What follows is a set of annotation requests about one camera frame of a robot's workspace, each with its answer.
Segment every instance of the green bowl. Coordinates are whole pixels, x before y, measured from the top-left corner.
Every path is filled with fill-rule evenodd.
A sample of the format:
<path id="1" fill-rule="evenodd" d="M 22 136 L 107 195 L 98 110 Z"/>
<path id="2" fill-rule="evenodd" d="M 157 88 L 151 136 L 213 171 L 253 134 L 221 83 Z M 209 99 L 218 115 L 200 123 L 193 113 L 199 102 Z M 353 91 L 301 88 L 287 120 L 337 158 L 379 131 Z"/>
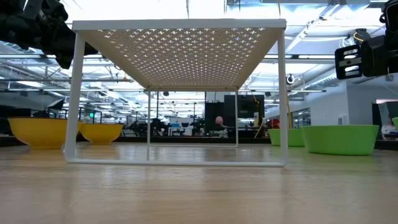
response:
<path id="1" fill-rule="evenodd" d="M 304 147 L 303 135 L 300 129 L 289 129 L 289 146 Z M 268 129 L 271 144 L 273 146 L 280 146 L 280 129 Z"/>
<path id="2" fill-rule="evenodd" d="M 344 156 L 372 154 L 379 126 L 336 125 L 301 127 L 309 152 Z"/>
<path id="3" fill-rule="evenodd" d="M 398 129 L 398 118 L 393 118 L 392 122 L 394 123 L 394 126 L 396 127 L 396 129 Z"/>

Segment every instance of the metal frame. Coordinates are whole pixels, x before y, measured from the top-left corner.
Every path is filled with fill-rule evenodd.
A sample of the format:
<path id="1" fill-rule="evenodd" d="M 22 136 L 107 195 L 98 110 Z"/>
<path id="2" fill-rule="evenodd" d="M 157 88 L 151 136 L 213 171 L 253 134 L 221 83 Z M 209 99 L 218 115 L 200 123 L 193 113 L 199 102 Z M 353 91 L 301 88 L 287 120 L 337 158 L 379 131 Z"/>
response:
<path id="1" fill-rule="evenodd" d="M 278 63 L 279 63 L 279 96 L 280 96 L 280 148 L 282 151 L 282 158 L 280 162 L 163 162 L 163 161 L 149 161 L 147 157 L 144 161 L 121 161 L 121 160 L 104 160 L 104 159 L 79 159 L 76 158 L 76 134 L 78 126 L 78 110 L 79 110 L 79 100 L 80 100 L 80 88 L 81 88 L 81 76 L 83 69 L 83 56 L 85 48 L 85 40 L 76 32 L 76 42 L 75 42 L 75 54 L 73 58 L 73 72 L 72 72 L 72 83 L 71 83 L 71 95 L 69 103 L 69 114 L 67 121 L 67 136 L 64 148 L 65 160 L 70 163 L 84 163 L 84 164 L 133 164 L 133 165 L 179 165 L 179 166 L 271 166 L 271 167 L 282 167 L 285 166 L 288 160 L 288 123 L 287 123 L 287 89 L 285 83 L 285 24 L 277 24 L 276 28 L 280 29 L 280 36 L 278 38 Z M 92 29 L 103 29 L 100 27 L 92 27 Z M 148 119 L 150 120 L 150 90 L 149 93 L 149 106 L 148 106 Z M 237 114 L 237 90 L 235 90 L 235 113 Z M 238 128 L 236 128 L 236 144 L 238 145 Z"/>
<path id="2" fill-rule="evenodd" d="M 203 144 L 152 144 L 150 142 L 150 93 L 151 90 L 153 89 L 158 89 L 158 91 L 161 89 L 162 91 L 175 91 L 175 89 L 168 89 L 164 88 L 162 86 L 155 86 L 155 87 L 150 87 L 148 89 L 148 118 L 147 118 L 147 145 L 148 146 L 153 146 L 153 147 L 237 147 L 239 145 L 239 127 L 238 127 L 238 88 L 235 88 L 235 144 L 209 144 L 209 145 L 203 145 Z"/>

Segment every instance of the yellow bowl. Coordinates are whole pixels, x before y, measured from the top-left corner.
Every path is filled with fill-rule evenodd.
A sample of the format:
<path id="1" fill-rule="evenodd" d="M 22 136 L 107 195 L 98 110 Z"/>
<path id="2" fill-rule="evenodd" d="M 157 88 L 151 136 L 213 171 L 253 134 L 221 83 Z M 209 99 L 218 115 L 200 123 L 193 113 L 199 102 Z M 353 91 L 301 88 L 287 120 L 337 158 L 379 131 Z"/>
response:
<path id="1" fill-rule="evenodd" d="M 111 144 L 122 132 L 123 124 L 82 124 L 80 132 L 92 144 Z"/>
<path id="2" fill-rule="evenodd" d="M 67 120 L 57 118 L 9 118 L 12 133 L 31 149 L 60 149 L 67 135 Z"/>

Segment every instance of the wooden floor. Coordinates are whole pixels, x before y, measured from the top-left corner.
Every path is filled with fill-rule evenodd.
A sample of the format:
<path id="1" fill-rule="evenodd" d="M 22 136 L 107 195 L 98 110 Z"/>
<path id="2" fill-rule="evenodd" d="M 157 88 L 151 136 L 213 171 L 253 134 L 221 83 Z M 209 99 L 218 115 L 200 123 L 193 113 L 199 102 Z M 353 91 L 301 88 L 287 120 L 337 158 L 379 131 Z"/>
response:
<path id="1" fill-rule="evenodd" d="M 398 223 L 398 152 L 327 156 L 291 148 L 285 168 L 67 164 L 61 151 L 0 148 L 0 223 Z M 145 145 L 80 144 L 90 159 Z M 152 148 L 149 159 L 266 161 L 279 148 Z"/>

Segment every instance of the perforated tabletop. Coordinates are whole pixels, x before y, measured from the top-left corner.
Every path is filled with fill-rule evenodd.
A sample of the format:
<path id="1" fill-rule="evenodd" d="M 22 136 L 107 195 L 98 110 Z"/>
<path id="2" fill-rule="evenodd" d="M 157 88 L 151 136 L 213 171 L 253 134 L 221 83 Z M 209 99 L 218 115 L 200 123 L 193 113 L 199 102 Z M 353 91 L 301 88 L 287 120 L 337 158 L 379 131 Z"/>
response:
<path id="1" fill-rule="evenodd" d="M 286 28 L 284 19 L 74 21 L 88 43 L 144 88 L 240 88 Z"/>

